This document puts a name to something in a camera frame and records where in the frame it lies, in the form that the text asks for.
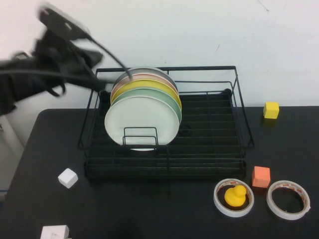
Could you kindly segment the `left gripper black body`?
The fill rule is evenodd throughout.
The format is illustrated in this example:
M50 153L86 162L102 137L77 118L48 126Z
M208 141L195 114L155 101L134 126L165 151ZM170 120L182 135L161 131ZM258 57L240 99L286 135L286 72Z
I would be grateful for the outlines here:
M72 42L64 40L47 29L36 41L32 55L37 58L36 66L39 69L70 75L67 65L73 61L75 49Z

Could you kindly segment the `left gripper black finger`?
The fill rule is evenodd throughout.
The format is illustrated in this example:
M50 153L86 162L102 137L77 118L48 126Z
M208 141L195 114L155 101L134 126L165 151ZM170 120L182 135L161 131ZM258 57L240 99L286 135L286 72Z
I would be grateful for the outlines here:
M103 59L103 54L95 50L74 49L73 54L76 62L74 73L92 73Z
M66 82L93 91L102 91L106 87L106 80L100 80L95 76L89 75L64 75Z

